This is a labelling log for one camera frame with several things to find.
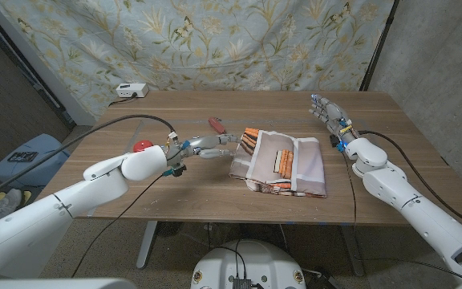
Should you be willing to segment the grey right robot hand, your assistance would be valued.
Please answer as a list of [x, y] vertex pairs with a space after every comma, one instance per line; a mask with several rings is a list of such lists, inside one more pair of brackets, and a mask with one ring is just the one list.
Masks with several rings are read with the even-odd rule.
[[312, 94], [310, 97], [312, 100], [310, 113], [326, 125], [329, 132], [342, 142], [342, 146], [347, 147], [358, 138], [352, 120], [343, 108], [319, 94]]

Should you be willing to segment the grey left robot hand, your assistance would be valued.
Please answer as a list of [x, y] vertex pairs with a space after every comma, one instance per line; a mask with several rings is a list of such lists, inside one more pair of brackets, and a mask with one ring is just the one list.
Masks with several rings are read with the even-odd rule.
[[183, 142], [174, 138], [172, 141], [173, 143], [169, 145], [166, 152], [167, 166], [176, 166], [183, 159], [192, 156], [199, 156], [203, 159], [233, 156], [232, 150], [219, 149], [217, 146], [239, 143], [240, 139], [232, 134], [221, 134], [192, 138]]

